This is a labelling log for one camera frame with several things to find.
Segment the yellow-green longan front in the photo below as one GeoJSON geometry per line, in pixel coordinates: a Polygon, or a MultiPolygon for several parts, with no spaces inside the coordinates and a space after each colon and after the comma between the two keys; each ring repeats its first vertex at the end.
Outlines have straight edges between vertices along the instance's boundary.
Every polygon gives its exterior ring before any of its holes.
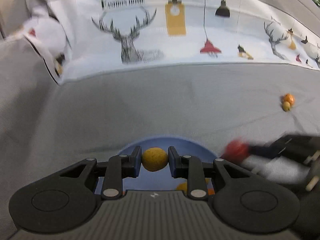
{"type": "Polygon", "coordinates": [[[183,183],[180,183],[179,185],[177,185],[176,187],[176,190],[177,191],[182,191],[184,194],[187,194],[187,182],[183,182],[183,183]]]}

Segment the red fruit cluster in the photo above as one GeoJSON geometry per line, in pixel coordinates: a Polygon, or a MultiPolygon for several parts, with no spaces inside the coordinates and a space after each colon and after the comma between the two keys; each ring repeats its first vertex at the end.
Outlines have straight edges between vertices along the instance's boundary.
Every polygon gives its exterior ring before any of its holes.
{"type": "Polygon", "coordinates": [[[221,158],[231,163],[239,164],[249,156],[249,145],[241,140],[233,140],[225,147],[221,158]]]}

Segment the blue round plate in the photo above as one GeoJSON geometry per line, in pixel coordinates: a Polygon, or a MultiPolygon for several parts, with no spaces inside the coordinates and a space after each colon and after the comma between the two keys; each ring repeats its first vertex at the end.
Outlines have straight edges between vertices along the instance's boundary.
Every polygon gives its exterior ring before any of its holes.
{"type": "MultiPolygon", "coordinates": [[[[145,138],[128,144],[118,153],[130,155],[136,146],[140,146],[143,151],[146,151],[149,148],[153,147],[161,148],[167,151],[170,146],[174,146],[179,155],[196,156],[205,163],[211,163],[217,157],[215,153],[198,144],[197,142],[189,140],[187,138],[175,136],[158,136],[145,138]]],[[[183,178],[172,178],[169,165],[156,172],[150,172],[142,166],[137,178],[123,179],[123,191],[175,190],[178,185],[184,182],[186,182],[186,180],[183,178]]]]}

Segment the yellow-green longan cluster left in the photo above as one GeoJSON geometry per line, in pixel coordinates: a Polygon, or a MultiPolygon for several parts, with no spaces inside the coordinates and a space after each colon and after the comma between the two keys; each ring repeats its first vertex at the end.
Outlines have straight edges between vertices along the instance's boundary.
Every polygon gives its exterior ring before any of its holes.
{"type": "Polygon", "coordinates": [[[282,108],[285,112],[291,111],[291,104],[288,101],[282,103],[282,108]]]}

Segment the orange wrapped fruit cluster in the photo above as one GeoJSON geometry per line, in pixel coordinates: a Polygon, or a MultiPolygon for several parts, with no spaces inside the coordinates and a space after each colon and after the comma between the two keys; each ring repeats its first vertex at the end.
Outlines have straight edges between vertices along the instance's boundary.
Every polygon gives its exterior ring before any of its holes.
{"type": "Polygon", "coordinates": [[[288,102],[290,104],[290,106],[293,106],[295,104],[295,97],[292,94],[287,93],[283,96],[282,101],[288,102]]]}

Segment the grey printed sofa cover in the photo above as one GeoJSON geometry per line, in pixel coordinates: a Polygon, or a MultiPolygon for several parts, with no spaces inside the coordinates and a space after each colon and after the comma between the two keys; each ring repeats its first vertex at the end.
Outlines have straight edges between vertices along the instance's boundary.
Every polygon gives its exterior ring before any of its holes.
{"type": "Polygon", "coordinates": [[[319,135],[318,56],[312,0],[1,0],[1,239],[17,190],[144,137],[319,135]]]}

